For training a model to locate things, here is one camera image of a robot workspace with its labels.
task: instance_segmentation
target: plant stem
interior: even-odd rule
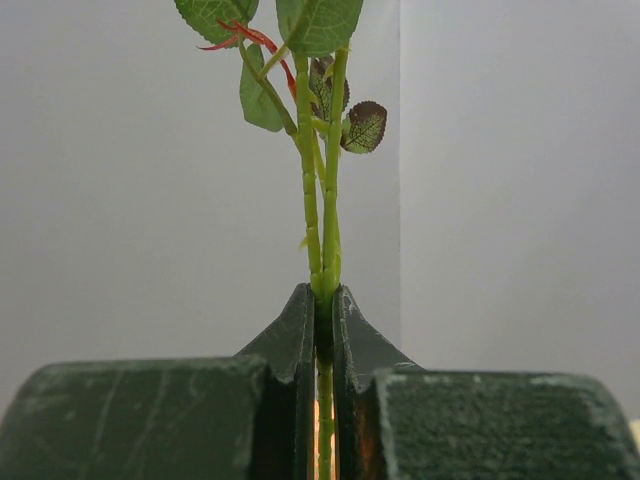
[[[313,125],[313,128],[318,130],[318,132],[322,133],[323,135],[327,135],[329,133],[329,122],[325,122],[321,118],[318,118],[316,116],[311,118],[311,125]]]
[[[338,240],[338,159],[342,138],[342,110],[344,107],[344,83],[347,70],[348,45],[336,51],[333,62],[333,90],[331,92],[331,116],[327,139],[327,165],[324,196],[324,238],[323,238],[323,291],[325,303],[331,303],[333,294],[340,284],[337,252]]]
[[[331,436],[333,435],[333,372],[331,363],[316,360],[318,369],[318,477],[331,479]]]
[[[316,165],[316,173],[318,174],[318,181],[320,182],[320,190],[322,190],[322,198],[324,199],[325,192],[325,169],[324,160],[322,160],[322,153],[320,152],[320,143],[318,142],[318,135],[313,135],[313,160]]]
[[[307,253],[311,290],[316,299],[324,298],[322,283],[322,256],[318,233],[318,206],[316,201],[316,174],[313,154],[313,128],[311,126],[311,101],[309,98],[309,62],[304,55],[294,55],[298,93],[298,134],[296,144],[302,159],[302,190],[304,193],[304,218],[307,225]]]
[[[260,78],[265,78],[267,74],[271,71],[271,69],[275,66],[275,64],[284,60],[284,58],[288,54],[289,54],[289,49],[287,48],[286,44],[282,45],[276,51],[276,53],[271,55],[271,58],[267,60],[267,63],[265,63],[264,67],[262,67],[262,70],[260,70],[260,73],[258,74],[258,76]]]
[[[247,49],[244,46],[244,37],[238,33],[238,50],[240,50],[240,56],[242,57],[242,61],[245,63],[251,76],[255,79],[255,81],[262,87],[262,89],[269,96],[271,101],[276,107],[280,118],[282,119],[282,124],[284,125],[284,130],[291,137],[294,137],[298,132],[296,128],[296,124],[293,122],[291,115],[289,115],[289,110],[284,106],[282,100],[280,99],[280,95],[276,92],[276,89],[273,88],[271,82],[267,78],[260,78],[258,71],[255,69],[254,65],[251,63],[249,59],[249,54],[247,53]]]

